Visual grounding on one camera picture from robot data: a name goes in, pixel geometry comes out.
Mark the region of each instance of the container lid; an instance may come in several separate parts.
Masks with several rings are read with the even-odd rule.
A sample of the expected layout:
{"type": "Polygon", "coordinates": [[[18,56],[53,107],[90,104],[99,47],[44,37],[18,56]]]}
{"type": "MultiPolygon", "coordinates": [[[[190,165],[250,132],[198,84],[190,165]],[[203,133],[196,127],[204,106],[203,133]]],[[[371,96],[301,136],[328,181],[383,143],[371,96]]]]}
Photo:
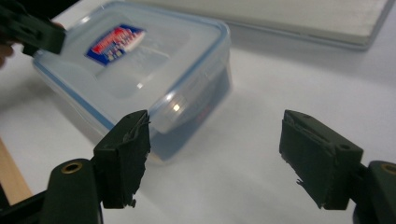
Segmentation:
{"type": "Polygon", "coordinates": [[[227,26],[133,3],[108,3],[67,32],[61,55],[39,51],[35,67],[105,128],[155,109],[199,69],[227,26]]]}

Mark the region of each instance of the laptop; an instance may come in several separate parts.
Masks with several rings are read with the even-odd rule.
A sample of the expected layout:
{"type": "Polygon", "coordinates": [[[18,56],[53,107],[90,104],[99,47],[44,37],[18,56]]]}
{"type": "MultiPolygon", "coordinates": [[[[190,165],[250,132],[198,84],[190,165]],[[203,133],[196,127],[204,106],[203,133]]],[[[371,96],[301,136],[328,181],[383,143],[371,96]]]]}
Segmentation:
{"type": "Polygon", "coordinates": [[[395,0],[127,0],[368,49],[395,0]]]}

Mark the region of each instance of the plastic food container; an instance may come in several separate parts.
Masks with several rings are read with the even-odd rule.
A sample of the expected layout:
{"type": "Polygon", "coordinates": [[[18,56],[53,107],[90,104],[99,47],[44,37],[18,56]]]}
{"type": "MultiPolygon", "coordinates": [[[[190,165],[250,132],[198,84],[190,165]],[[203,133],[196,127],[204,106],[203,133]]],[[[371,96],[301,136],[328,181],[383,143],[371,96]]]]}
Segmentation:
{"type": "Polygon", "coordinates": [[[61,55],[39,51],[34,66],[101,134],[147,109],[152,152],[165,161],[230,89],[230,45],[221,21],[111,2],[67,32],[61,55]]]}

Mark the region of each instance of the container label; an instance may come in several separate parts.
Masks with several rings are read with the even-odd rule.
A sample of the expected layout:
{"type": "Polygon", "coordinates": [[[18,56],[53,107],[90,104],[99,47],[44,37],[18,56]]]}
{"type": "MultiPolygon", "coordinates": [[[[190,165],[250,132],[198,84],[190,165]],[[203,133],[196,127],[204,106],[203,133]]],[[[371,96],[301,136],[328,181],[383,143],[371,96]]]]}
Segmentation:
{"type": "Polygon", "coordinates": [[[135,49],[146,31],[121,24],[98,38],[88,49],[86,56],[106,66],[135,49]]]}

